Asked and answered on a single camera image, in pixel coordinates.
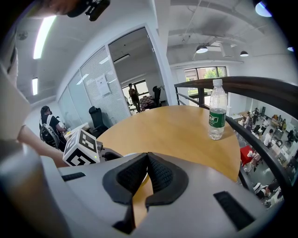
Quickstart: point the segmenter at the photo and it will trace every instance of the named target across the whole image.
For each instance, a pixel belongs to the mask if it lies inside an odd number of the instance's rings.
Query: white ceiling
[[[270,34],[271,21],[255,13],[251,0],[171,0],[168,47],[199,43],[218,45],[219,41],[234,45],[251,43]],[[24,19],[18,25],[18,33],[25,31],[28,37],[17,40],[17,85],[30,103],[56,94],[57,86],[72,61],[97,30],[97,25],[83,14],[77,18],[58,16],[47,37],[41,59],[34,60],[34,45],[40,25],[40,19]],[[141,32],[134,34],[112,43],[113,60],[127,52],[140,53],[148,39]],[[35,96],[31,88],[34,77],[39,78],[39,93]]]

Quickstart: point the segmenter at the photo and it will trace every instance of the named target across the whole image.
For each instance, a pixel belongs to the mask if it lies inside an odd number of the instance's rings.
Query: plastic water bottle
[[[223,89],[222,79],[214,79],[213,86],[214,88],[210,97],[209,137],[218,140],[224,133],[227,96]]]

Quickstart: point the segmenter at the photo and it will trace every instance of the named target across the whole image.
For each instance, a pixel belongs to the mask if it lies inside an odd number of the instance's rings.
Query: ceiling light
[[[41,27],[37,35],[33,59],[39,59],[41,57],[42,49],[45,44],[47,34],[51,28],[52,23],[54,22],[56,16],[46,17],[43,19]]]
[[[249,56],[249,54],[243,50],[243,51],[241,51],[240,56],[246,57],[246,56]]]
[[[198,54],[205,53],[207,51],[208,51],[208,49],[206,46],[200,45],[196,48],[196,53],[198,53]]]
[[[89,75],[88,73],[85,74],[85,75],[83,76],[83,78],[81,78],[81,80],[77,83],[77,85],[81,84],[81,82],[82,82],[88,75]]]
[[[107,62],[110,59],[110,57],[106,57],[105,59],[103,59],[101,62],[99,62],[101,65],[104,64],[105,62]]]
[[[117,64],[117,63],[119,63],[120,61],[125,60],[125,59],[128,58],[129,56],[130,56],[130,54],[126,54],[126,55],[120,57],[119,59],[116,59],[116,60],[114,61],[114,64]]]
[[[262,17],[271,17],[271,13],[266,9],[266,2],[260,1],[260,0],[255,0],[254,1],[255,7],[256,7],[256,12]]]
[[[37,94],[37,83],[38,83],[38,78],[32,79],[32,93],[33,93],[33,95]]]

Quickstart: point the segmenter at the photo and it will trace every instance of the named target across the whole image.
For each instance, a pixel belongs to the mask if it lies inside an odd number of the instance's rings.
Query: green bottle label
[[[225,113],[223,114],[217,114],[214,112],[210,112],[209,114],[209,125],[216,127],[216,128],[221,128],[224,127],[225,123]]]

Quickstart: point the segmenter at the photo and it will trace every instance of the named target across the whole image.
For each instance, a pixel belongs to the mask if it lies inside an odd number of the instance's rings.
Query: black rubber pad
[[[62,179],[66,182],[66,181],[70,181],[70,180],[73,180],[73,179],[78,179],[78,178],[81,178],[81,177],[84,177],[84,176],[86,176],[84,173],[79,172],[79,173],[72,173],[72,174],[68,174],[68,175],[63,175]]]
[[[213,196],[238,230],[255,220],[228,192],[218,192]]]

